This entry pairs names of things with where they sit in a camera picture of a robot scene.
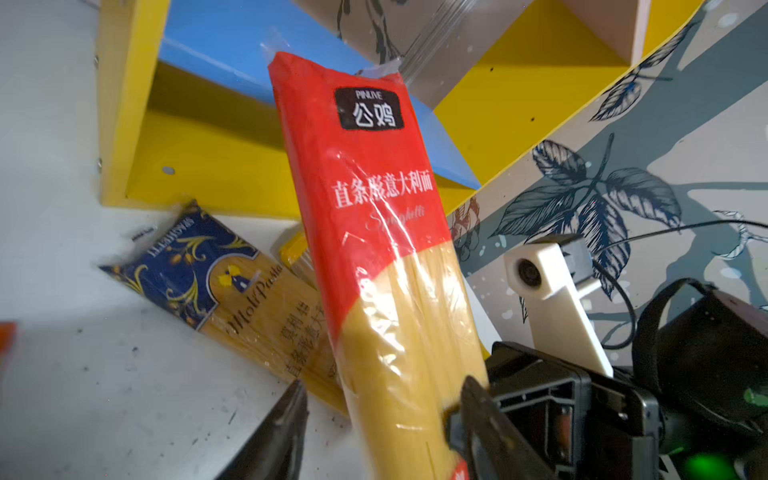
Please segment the yellow Pastatime spaghetti bag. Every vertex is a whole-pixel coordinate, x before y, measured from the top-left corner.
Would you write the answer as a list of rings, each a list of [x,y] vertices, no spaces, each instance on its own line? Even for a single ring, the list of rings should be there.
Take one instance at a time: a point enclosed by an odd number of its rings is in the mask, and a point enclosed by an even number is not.
[[[297,277],[313,288],[318,288],[309,245],[303,230],[295,232],[278,249],[282,263]]]

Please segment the red spaghetti bag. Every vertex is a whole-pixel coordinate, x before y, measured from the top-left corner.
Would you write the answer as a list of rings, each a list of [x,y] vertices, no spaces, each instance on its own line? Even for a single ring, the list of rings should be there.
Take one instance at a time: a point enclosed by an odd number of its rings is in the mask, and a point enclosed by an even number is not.
[[[446,414],[488,377],[402,77],[268,67],[346,405],[374,479],[458,479]]]

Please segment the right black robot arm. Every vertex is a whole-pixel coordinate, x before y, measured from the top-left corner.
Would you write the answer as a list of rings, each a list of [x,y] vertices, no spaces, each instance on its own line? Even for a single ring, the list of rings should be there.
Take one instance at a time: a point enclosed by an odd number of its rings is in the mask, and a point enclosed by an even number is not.
[[[678,280],[606,376],[513,342],[486,366],[500,410],[561,479],[763,479],[767,314]]]

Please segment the dark blue spaghetti bag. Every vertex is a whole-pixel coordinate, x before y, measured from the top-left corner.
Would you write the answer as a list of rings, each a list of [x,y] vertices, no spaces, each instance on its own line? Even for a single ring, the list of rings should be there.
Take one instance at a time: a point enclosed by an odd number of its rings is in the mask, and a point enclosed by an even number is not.
[[[320,293],[196,201],[102,271],[190,328],[347,411]]]

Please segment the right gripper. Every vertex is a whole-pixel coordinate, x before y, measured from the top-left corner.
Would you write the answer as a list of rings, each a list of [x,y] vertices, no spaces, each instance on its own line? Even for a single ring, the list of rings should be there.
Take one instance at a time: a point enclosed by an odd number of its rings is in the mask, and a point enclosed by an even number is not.
[[[514,342],[486,361],[490,394],[560,479],[658,479],[655,397]]]

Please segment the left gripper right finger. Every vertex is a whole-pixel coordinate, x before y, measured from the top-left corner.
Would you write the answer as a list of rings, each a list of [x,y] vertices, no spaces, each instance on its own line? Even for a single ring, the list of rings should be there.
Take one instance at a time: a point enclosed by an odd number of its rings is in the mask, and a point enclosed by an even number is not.
[[[458,479],[554,479],[554,471],[477,379],[465,378],[446,414],[446,441],[461,458]]]

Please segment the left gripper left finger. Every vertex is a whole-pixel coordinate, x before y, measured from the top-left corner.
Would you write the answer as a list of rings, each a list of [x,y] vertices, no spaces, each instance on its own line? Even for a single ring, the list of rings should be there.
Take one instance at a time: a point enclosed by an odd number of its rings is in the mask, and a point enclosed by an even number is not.
[[[217,479],[298,479],[308,416],[305,384],[295,380]]]

